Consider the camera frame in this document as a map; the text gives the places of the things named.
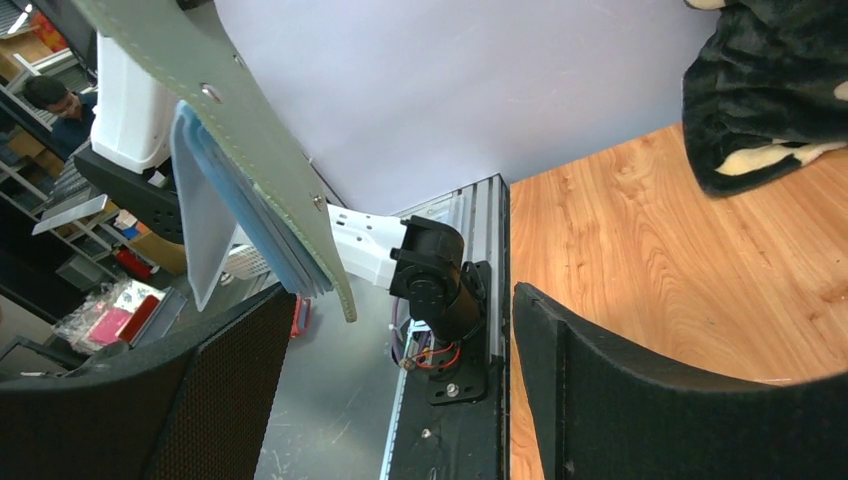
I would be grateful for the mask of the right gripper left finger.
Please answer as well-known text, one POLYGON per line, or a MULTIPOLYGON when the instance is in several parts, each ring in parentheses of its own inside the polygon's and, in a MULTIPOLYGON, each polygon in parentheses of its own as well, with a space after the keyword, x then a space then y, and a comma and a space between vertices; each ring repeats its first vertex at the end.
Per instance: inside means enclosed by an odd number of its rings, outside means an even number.
POLYGON ((5 479, 250 479, 297 299, 266 289, 138 348, 1 385, 5 479))

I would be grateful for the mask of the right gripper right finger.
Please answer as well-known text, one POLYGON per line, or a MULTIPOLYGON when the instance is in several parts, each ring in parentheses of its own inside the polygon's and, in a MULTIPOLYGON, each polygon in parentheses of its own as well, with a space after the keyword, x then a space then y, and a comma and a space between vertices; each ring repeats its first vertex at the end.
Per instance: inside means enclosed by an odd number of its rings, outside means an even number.
POLYGON ((515 342, 548 479, 843 479, 847 377, 775 386, 703 370, 528 283, 515 342))

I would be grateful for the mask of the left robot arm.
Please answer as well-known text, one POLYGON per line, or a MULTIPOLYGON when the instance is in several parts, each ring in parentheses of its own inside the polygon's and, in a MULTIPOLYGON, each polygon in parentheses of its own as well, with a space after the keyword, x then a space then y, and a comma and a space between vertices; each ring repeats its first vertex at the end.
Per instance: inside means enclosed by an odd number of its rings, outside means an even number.
MULTIPOLYGON (((248 244, 292 292, 315 296, 327 274, 275 212, 253 175, 214 138, 210 122, 155 79, 118 42, 97 34, 99 102, 84 176, 162 238, 185 248, 196 303, 237 244, 248 244)), ((399 366, 422 371, 434 406, 474 402, 488 390, 484 347, 491 268, 463 257, 454 227, 420 216, 370 215, 318 200, 344 270, 407 302, 425 329, 399 366)))

